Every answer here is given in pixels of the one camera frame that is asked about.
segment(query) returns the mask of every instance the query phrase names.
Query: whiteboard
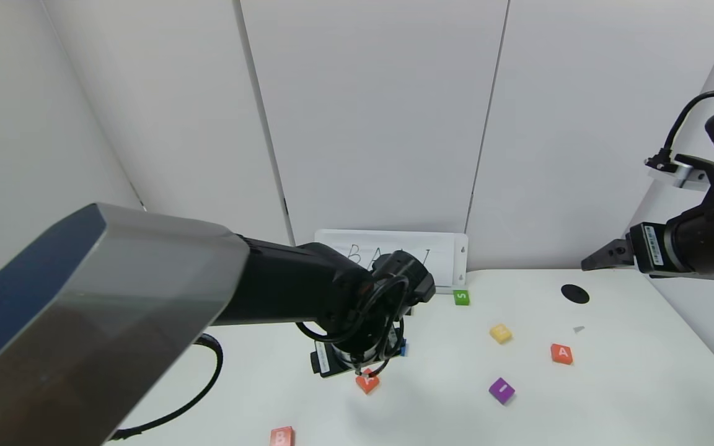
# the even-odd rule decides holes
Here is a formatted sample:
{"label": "whiteboard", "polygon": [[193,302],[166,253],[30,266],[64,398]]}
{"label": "whiteboard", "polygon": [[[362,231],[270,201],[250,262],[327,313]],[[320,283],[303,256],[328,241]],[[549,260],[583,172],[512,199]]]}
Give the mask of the whiteboard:
{"label": "whiteboard", "polygon": [[464,232],[506,5],[242,2],[297,243]]}
{"label": "whiteboard", "polygon": [[714,1],[512,1],[469,268],[577,268],[620,237],[713,63]]}
{"label": "whiteboard", "polygon": [[340,252],[366,269],[382,254],[405,251],[423,263],[438,292],[464,288],[467,281],[467,236],[452,232],[352,231],[319,229],[315,241]]}

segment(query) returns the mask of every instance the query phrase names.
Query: red block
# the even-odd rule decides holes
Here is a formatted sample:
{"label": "red block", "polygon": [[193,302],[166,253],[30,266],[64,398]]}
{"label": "red block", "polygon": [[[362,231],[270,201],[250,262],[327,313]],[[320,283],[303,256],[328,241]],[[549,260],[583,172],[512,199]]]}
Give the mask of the red block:
{"label": "red block", "polygon": [[[365,370],[363,370],[363,373],[371,373],[371,369],[366,368]],[[379,376],[374,376],[374,378],[365,378],[363,376],[358,376],[357,378],[355,378],[355,381],[360,387],[360,389],[363,389],[365,395],[368,395],[368,393],[371,393],[372,390],[379,386]]]}
{"label": "red block", "polygon": [[566,345],[553,344],[550,347],[550,353],[552,353],[553,361],[567,365],[572,364],[572,349]]}
{"label": "red block", "polygon": [[294,428],[287,426],[271,430],[269,446],[294,446]]}

